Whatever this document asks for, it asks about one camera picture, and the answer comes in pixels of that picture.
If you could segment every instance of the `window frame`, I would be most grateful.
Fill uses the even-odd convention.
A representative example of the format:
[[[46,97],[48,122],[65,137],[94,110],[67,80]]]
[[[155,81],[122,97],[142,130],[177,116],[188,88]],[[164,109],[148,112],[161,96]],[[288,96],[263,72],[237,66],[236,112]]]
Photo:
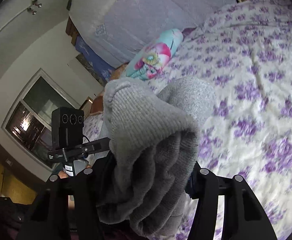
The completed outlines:
[[[71,106],[73,106],[75,109],[79,109],[80,105],[73,99],[71,98],[71,96],[69,96],[67,93],[65,93],[65,91],[63,91],[61,89],[61,87],[59,85],[57,85],[56,82],[54,82],[52,80],[52,78],[42,69],[40,68],[34,76],[31,77],[31,79],[28,81],[28,83],[25,85],[25,87],[22,89],[22,91],[19,93],[19,95],[17,96],[16,100],[14,101],[14,103],[12,104],[11,108],[9,109],[4,122],[2,123],[1,128],[4,130],[4,132],[6,133],[6,135],[8,135],[8,137],[14,141],[14,143],[23,151],[25,152],[28,156],[30,156],[33,160],[35,160],[38,164],[40,164],[42,167],[44,167],[45,169],[47,169],[48,171],[53,171],[53,169],[58,165],[55,164],[53,165],[52,168],[48,167],[46,164],[44,164],[41,160],[39,160],[35,155],[33,155],[28,149],[26,149],[23,145],[21,145],[19,143],[19,141],[17,141],[10,133],[9,131],[7,131],[6,126],[11,118],[11,116],[14,114],[15,109],[17,107],[17,105],[20,103],[22,103],[28,111],[30,111],[33,116],[39,120],[48,130],[51,131],[51,126],[49,124],[47,124],[38,114],[36,114],[30,106],[28,106],[28,104],[24,101],[24,97],[27,95],[27,93],[29,92],[29,90],[32,88],[32,86],[36,83],[36,81],[42,77],[62,98],[64,98]]]

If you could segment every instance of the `window pane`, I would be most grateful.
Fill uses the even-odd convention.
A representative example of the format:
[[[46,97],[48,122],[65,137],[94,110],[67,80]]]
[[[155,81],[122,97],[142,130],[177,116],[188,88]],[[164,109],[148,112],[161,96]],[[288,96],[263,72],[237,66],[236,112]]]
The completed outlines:
[[[51,126],[51,113],[55,109],[65,106],[73,108],[56,90],[40,77],[31,87],[24,101]]]
[[[28,151],[52,168],[47,153],[52,150],[51,132],[27,108],[19,103],[6,130]]]

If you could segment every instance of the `yellow floor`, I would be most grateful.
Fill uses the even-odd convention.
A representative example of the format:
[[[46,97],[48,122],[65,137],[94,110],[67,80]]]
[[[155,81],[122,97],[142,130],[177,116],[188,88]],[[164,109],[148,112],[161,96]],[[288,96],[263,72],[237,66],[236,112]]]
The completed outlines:
[[[0,196],[10,197],[14,203],[31,204],[36,192],[28,188],[0,164]]]

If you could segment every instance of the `window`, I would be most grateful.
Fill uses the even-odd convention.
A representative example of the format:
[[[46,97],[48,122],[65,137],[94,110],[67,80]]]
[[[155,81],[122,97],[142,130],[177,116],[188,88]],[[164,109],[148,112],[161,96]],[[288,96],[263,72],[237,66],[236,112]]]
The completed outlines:
[[[61,106],[73,108],[78,105],[71,104],[72,99],[42,70],[40,72],[17,98],[3,128],[33,157],[52,169],[52,163],[47,160],[47,153],[52,150],[51,113]]]

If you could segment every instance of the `white label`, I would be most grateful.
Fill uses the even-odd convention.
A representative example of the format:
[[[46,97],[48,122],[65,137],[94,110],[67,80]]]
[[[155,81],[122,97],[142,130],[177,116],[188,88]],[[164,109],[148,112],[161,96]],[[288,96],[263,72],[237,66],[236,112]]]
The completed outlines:
[[[73,171],[73,167],[72,166],[65,165],[65,169],[67,171]]]
[[[73,172],[71,172],[71,171],[66,171],[66,173],[69,175],[69,176],[74,176],[74,173]]]

